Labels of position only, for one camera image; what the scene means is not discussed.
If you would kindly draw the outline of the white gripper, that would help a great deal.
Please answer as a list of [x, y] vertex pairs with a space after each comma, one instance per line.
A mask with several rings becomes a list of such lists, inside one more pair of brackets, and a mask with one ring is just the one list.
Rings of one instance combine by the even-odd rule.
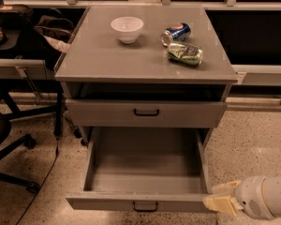
[[245, 180], [235, 180], [212, 187], [213, 194], [207, 196], [204, 205], [212, 211], [236, 217], [243, 210], [253, 219], [272, 220], [274, 216], [268, 209], [263, 196], [264, 176], [251, 176]]

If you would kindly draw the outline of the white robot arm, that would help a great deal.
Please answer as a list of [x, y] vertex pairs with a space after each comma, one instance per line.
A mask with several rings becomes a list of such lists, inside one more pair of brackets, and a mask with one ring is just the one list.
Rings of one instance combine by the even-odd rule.
[[250, 176], [214, 186], [203, 203], [209, 210], [228, 216], [243, 212], [253, 219], [281, 218], [281, 176]]

